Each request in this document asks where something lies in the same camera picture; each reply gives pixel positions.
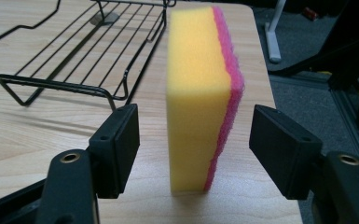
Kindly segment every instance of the screw hole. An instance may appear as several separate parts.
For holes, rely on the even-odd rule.
[[[338,157],[339,157],[340,161],[342,161],[342,162],[344,162],[344,163],[346,163],[348,165],[359,165],[359,160],[357,160],[353,156],[341,154]]]
[[[77,161],[80,158],[80,154],[78,153],[69,153],[61,158],[62,163],[70,163]]]

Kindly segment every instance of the sponge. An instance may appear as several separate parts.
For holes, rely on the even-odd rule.
[[[171,191],[209,190],[244,90],[219,7],[172,11],[167,72]]]

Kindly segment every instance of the wooden table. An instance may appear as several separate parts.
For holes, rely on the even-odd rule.
[[[176,8],[210,4],[178,2]],[[47,0],[0,0],[0,34],[54,6]],[[297,202],[281,196],[248,146],[254,105],[274,106],[253,12],[219,6],[246,90],[211,190],[170,193],[164,96],[168,26],[133,99],[139,105],[141,146],[130,179],[117,200],[99,200],[102,223],[301,223]],[[110,113],[103,98],[52,90],[22,107],[0,86],[0,198],[45,178],[58,153],[86,148]]]

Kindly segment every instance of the black wire rack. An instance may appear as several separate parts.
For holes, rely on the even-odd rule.
[[[18,41],[32,49],[22,57],[26,60],[3,69],[11,72],[0,73],[2,87],[24,106],[44,89],[105,97],[113,110],[114,101],[129,104],[167,26],[166,9],[176,0],[93,0],[85,10],[71,13],[60,13],[61,4],[58,0],[55,10],[34,26],[17,25],[0,35],[0,42],[13,46]],[[46,43],[35,48],[32,42],[40,38]],[[8,84],[35,89],[22,100]]]

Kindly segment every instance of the gray carpet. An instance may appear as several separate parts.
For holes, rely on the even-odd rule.
[[[301,14],[284,12],[276,29],[282,61],[271,63],[264,24],[272,19],[273,12],[274,9],[271,8],[254,7],[257,30],[268,70],[279,70],[315,55],[336,21],[336,18],[329,17],[310,21]],[[310,72],[302,72],[292,78],[270,76],[276,106],[324,142],[323,154],[339,150],[359,155],[353,140],[353,130],[338,109],[326,83],[328,78],[328,75]],[[356,92],[349,94],[349,98],[355,106],[358,104],[359,95]],[[313,223],[312,196],[310,194],[307,201],[298,202],[304,224]]]

